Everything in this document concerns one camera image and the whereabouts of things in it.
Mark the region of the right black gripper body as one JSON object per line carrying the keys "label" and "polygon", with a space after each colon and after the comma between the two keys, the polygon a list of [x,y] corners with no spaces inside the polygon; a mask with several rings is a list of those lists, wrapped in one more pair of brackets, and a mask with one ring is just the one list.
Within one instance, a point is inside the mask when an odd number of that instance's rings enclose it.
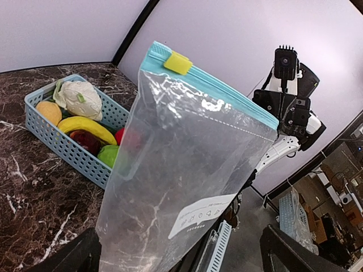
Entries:
{"label": "right black gripper body", "polygon": [[252,101],[278,119],[280,134],[304,139],[310,116],[309,98],[282,92],[255,90]]}

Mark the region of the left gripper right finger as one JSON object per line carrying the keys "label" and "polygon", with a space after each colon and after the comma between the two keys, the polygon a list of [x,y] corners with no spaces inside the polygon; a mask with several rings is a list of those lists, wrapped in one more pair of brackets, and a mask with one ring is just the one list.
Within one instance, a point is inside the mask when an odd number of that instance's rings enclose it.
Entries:
{"label": "left gripper right finger", "polygon": [[346,271],[270,224],[263,229],[260,251],[264,271]]}

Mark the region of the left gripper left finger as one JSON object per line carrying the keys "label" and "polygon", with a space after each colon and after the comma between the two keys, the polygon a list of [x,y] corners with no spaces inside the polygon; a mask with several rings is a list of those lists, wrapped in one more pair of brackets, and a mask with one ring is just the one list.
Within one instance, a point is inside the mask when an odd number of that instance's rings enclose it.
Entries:
{"label": "left gripper left finger", "polygon": [[95,228],[88,228],[56,254],[27,271],[99,271],[101,250]]}

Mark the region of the green apple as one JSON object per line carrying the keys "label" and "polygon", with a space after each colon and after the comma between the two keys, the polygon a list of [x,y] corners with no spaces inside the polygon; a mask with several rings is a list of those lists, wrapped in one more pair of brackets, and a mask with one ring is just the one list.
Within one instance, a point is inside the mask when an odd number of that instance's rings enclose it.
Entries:
{"label": "green apple", "polygon": [[118,151],[118,145],[106,145],[101,148],[97,158],[108,167],[113,168]]}

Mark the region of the clear zip top bag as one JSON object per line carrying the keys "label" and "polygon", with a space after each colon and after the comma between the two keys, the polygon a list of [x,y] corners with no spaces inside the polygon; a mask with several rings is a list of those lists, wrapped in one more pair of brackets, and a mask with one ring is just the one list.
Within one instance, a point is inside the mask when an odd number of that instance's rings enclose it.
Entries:
{"label": "clear zip top bag", "polygon": [[96,230],[100,271],[169,271],[226,210],[276,141],[278,119],[154,42],[138,71]]}

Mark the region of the dark red apple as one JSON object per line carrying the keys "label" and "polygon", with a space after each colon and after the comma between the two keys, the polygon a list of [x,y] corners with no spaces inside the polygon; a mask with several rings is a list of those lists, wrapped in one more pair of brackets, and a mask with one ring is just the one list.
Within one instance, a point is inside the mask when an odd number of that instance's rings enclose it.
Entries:
{"label": "dark red apple", "polygon": [[94,156],[97,156],[102,148],[101,140],[86,130],[72,131],[70,138]]}

